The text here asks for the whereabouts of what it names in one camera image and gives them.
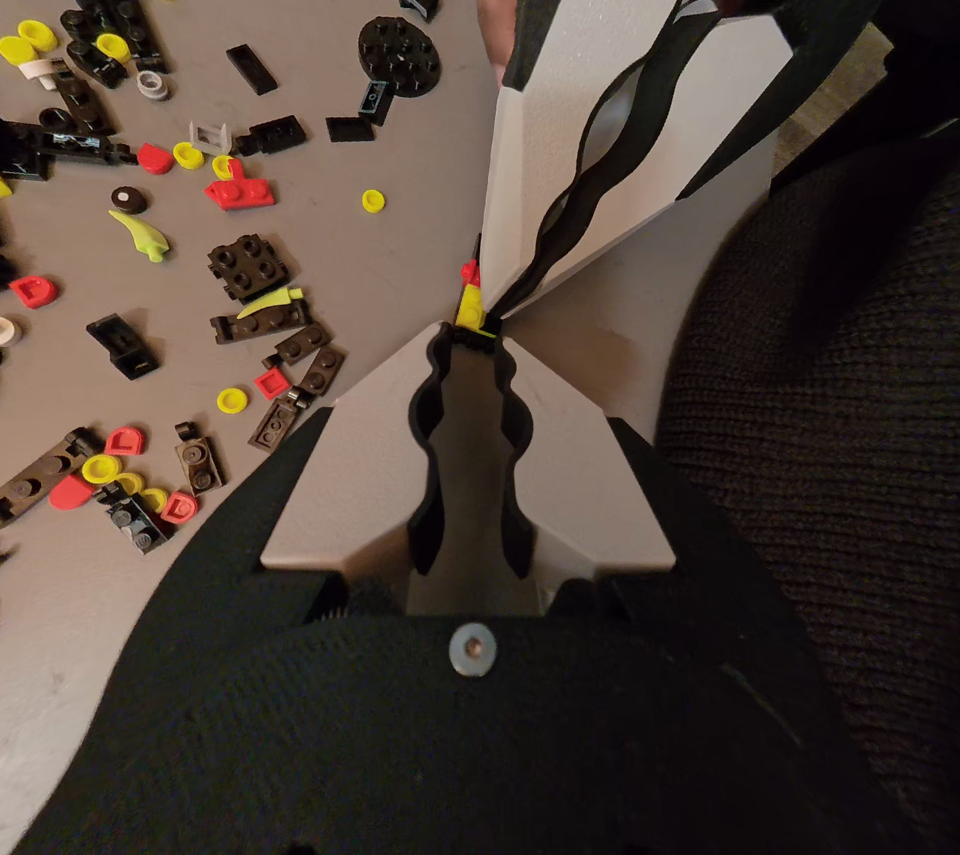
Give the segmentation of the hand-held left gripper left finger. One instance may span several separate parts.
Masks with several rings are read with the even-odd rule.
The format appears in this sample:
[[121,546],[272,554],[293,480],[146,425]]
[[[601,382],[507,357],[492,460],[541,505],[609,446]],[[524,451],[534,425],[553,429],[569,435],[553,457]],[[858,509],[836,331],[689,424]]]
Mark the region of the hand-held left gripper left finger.
[[436,322],[330,407],[263,549],[272,570],[377,583],[404,609],[411,575],[430,571],[445,509],[430,438],[444,417],[452,327]]

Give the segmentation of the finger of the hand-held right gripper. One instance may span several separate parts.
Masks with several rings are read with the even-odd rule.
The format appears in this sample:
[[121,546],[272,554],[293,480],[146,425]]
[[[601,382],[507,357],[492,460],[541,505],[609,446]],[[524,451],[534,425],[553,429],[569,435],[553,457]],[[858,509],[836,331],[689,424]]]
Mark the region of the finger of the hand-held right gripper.
[[484,308],[507,316],[584,237],[600,196],[624,177],[584,165],[600,107],[637,69],[682,49],[682,0],[559,0],[524,82],[496,105],[480,268]]
[[533,296],[500,318],[678,201],[794,56],[772,11],[749,12],[747,0],[681,0],[676,24],[681,49],[618,83],[588,129],[583,165],[614,156],[624,176],[600,195],[583,237]]

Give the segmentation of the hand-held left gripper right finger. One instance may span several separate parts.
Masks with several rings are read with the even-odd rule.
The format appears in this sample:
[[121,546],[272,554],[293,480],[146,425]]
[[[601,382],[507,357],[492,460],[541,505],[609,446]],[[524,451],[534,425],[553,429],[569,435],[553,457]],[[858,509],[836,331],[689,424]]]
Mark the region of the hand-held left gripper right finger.
[[672,571],[676,554],[602,408],[510,337],[494,378],[511,447],[503,555],[539,612],[570,581]]

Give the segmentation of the small yellow red lego assembly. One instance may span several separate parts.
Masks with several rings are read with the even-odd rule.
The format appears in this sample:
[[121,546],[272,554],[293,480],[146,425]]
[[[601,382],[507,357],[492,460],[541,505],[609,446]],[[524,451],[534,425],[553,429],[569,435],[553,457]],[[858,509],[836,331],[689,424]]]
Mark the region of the small yellow red lego assembly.
[[453,323],[453,342],[471,350],[494,351],[501,321],[489,316],[482,304],[479,255],[481,234],[477,235],[471,257],[461,267],[462,288]]

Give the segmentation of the small round dark lego plate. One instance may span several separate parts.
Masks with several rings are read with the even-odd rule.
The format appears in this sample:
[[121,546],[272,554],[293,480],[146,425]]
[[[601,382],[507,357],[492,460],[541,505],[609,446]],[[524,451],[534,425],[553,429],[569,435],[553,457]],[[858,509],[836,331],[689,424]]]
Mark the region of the small round dark lego plate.
[[368,21],[359,32],[357,48],[368,79],[387,83],[398,97],[422,97],[441,79],[436,46],[422,29],[401,16]]

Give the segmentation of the pile of loose lego pieces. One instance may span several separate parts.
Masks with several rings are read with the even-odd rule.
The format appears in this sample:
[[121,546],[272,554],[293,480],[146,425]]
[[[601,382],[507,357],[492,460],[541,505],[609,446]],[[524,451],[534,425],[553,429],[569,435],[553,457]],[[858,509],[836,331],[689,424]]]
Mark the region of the pile of loose lego pieces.
[[[94,81],[114,89],[128,77],[124,64],[132,59],[138,70],[136,81],[145,97],[165,97],[162,83],[168,74],[163,53],[152,33],[139,0],[75,0],[77,10],[63,13],[62,26],[70,35],[67,52],[76,67]],[[58,46],[53,29],[37,20],[21,21],[15,36],[2,37],[2,58],[14,65],[28,80],[58,93],[64,109],[40,113],[39,124],[9,122],[2,118],[2,200],[11,194],[10,180],[46,181],[51,161],[56,158],[79,164],[108,167],[138,165],[144,173],[165,175],[177,164],[200,168],[207,158],[198,134],[194,141],[178,143],[173,152],[145,142],[134,153],[114,141],[116,128],[99,95],[84,79],[78,78],[63,59],[44,59]],[[223,212],[273,205],[276,201],[269,183],[244,174],[238,157],[229,154],[232,137],[223,129],[223,152],[214,159],[215,178],[204,190]],[[240,139],[241,156],[288,149],[303,143],[306,135],[293,117],[265,122]],[[151,264],[164,264],[169,254],[168,239],[140,215],[149,208],[149,199],[131,186],[120,186],[111,195],[108,214],[128,230],[136,250]],[[247,234],[231,244],[219,245],[208,255],[209,269],[223,282],[226,294],[241,307],[232,316],[211,319],[218,345],[292,329],[302,329],[287,338],[267,359],[273,363],[255,380],[265,397],[278,398],[271,415],[296,418],[301,409],[330,387],[344,357],[333,348],[330,333],[322,324],[313,324],[303,293],[290,288],[290,273],[272,245],[258,234]],[[18,274],[2,254],[2,292],[12,292],[24,308],[35,311],[53,304],[62,294],[53,280],[41,275]],[[136,381],[159,370],[160,360],[137,329],[117,313],[92,321],[86,332],[101,345],[110,364],[128,381]],[[299,386],[282,378],[280,366],[292,364],[295,348],[324,348],[320,356],[333,366],[319,381],[312,374]],[[188,491],[165,494],[162,489],[125,485],[123,457],[139,455],[144,436],[136,426],[121,426],[105,441],[93,429],[82,427],[68,432],[28,468],[2,484],[2,531],[35,505],[48,500],[58,511],[72,511],[95,498],[106,508],[111,522],[124,532],[131,544],[147,554],[169,540],[172,526],[186,524],[199,510],[198,497],[223,487],[225,479],[210,439],[192,421],[175,426],[179,439],[176,456]]]

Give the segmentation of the dark knit sweater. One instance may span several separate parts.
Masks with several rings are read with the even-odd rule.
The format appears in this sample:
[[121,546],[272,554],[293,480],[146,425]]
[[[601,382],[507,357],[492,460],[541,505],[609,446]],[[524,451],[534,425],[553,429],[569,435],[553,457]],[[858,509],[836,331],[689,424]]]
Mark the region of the dark knit sweater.
[[958,134],[778,191],[704,277],[656,448],[806,626],[846,726],[958,853]]

